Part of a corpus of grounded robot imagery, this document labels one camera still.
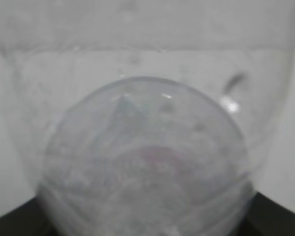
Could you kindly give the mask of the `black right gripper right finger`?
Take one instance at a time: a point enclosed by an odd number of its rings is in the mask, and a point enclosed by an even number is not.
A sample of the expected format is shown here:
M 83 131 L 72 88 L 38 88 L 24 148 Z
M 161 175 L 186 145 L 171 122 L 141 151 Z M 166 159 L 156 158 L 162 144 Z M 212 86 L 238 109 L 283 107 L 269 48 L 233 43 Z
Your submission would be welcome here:
M 238 235 L 295 236 L 295 213 L 258 193 L 238 229 Z

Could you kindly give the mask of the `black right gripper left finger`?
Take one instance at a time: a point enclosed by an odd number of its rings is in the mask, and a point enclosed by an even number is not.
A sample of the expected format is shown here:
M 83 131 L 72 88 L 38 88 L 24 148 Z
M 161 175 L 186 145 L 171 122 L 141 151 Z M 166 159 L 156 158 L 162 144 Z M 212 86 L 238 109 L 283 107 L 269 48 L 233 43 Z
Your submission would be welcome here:
M 0 236 L 60 236 L 40 197 L 0 217 Z

